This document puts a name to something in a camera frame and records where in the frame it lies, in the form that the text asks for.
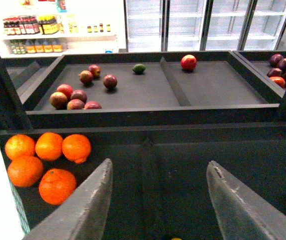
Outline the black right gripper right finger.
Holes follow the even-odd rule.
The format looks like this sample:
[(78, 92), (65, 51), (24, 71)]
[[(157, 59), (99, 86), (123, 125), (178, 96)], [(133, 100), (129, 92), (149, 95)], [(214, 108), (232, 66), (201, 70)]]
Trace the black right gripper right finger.
[(208, 191), (225, 240), (286, 240), (286, 216), (215, 161)]

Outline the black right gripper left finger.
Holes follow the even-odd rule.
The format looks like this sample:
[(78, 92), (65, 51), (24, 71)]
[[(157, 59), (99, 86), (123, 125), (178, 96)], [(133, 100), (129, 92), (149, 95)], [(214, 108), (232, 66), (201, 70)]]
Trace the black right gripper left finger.
[(100, 240), (113, 185), (113, 163), (107, 158), (25, 240)]

